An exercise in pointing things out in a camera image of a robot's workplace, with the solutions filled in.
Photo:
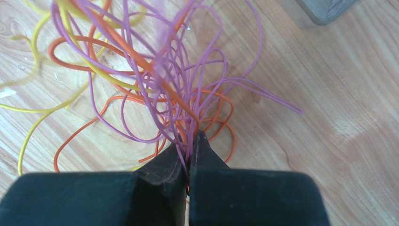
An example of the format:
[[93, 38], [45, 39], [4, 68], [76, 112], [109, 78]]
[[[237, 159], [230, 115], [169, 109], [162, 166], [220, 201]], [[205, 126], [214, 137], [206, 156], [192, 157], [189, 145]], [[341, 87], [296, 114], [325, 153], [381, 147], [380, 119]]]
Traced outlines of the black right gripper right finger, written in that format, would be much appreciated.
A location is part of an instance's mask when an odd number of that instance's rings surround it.
[[232, 169], [199, 131], [190, 164], [191, 226], [328, 226], [319, 188], [307, 174]]

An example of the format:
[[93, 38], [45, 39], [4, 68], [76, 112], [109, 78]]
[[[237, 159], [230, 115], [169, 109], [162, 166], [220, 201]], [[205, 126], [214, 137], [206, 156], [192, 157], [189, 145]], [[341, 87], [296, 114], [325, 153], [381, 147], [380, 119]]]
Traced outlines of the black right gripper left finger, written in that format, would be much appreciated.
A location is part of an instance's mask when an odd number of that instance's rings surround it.
[[135, 171], [30, 173], [0, 203], [3, 226], [182, 226], [185, 176], [170, 145]]

